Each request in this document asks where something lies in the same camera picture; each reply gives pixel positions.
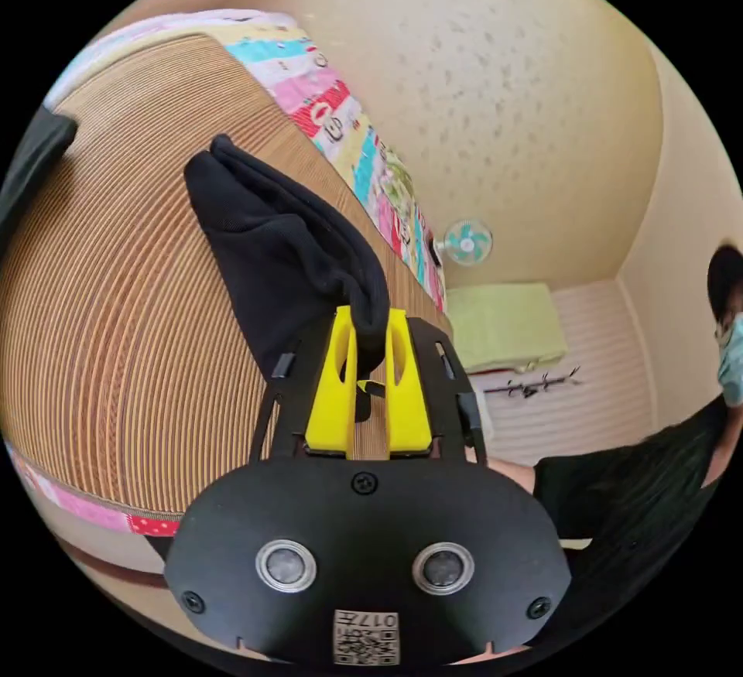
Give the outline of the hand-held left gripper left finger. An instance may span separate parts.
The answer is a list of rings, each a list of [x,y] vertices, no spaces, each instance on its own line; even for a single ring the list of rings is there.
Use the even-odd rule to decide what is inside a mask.
[[[305,444],[309,453],[346,457],[352,451],[358,344],[351,307],[337,309],[317,382]]]

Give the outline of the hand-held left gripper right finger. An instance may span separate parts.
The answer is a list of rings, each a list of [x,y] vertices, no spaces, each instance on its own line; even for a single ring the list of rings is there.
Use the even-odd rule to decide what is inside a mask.
[[[428,453],[432,432],[406,312],[391,309],[385,333],[385,424],[390,453]]]

